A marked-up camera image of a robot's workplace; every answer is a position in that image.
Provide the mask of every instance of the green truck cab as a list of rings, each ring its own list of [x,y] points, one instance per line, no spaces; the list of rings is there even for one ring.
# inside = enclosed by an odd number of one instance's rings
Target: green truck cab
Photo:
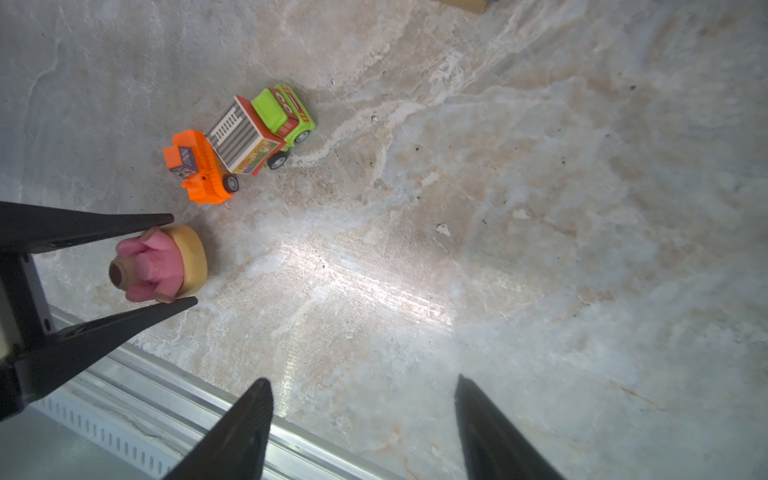
[[[300,144],[315,129],[315,122],[299,96],[288,85],[264,88],[251,104],[266,127],[285,140],[285,147],[281,151]]]

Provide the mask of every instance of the metal frame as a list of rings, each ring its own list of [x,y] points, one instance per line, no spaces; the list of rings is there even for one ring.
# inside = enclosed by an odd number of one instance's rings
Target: metal frame
[[[54,306],[51,314],[58,328],[81,322]],[[50,398],[54,402],[79,399],[81,407],[87,406],[92,416],[108,422],[112,431],[121,432],[122,438],[140,439],[147,461],[151,455],[156,461],[163,458],[164,471],[174,468],[187,456],[237,400],[230,393],[131,344],[124,344],[98,360]],[[46,401],[36,402],[35,408],[50,413]],[[62,423],[71,428],[69,419],[63,420]],[[114,445],[106,441],[98,444],[126,461],[134,461],[131,455],[126,457],[117,452]],[[262,478],[401,479],[278,416],[272,417]]]

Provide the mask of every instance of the marble surface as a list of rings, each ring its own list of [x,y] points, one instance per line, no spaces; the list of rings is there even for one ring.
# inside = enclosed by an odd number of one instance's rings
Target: marble surface
[[[171,212],[200,304],[133,341],[405,478],[473,378],[567,478],[768,475],[765,2],[0,4],[0,196]],[[197,206],[161,148],[291,83],[318,128]],[[37,256],[129,308],[114,241]]]

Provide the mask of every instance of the orange toy bulldozer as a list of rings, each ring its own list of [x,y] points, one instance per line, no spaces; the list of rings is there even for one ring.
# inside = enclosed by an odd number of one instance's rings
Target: orange toy bulldozer
[[[168,170],[184,179],[190,200],[198,204],[220,204],[240,188],[237,177],[227,171],[203,132],[183,131],[174,135],[174,146],[163,149]]]

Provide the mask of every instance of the toy pig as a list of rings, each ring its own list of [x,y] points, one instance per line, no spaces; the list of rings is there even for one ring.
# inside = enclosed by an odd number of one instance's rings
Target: toy pig
[[[157,300],[170,303],[184,283],[184,259],[179,247],[158,227],[141,237],[118,243],[118,255],[109,265],[109,279],[131,302]]]

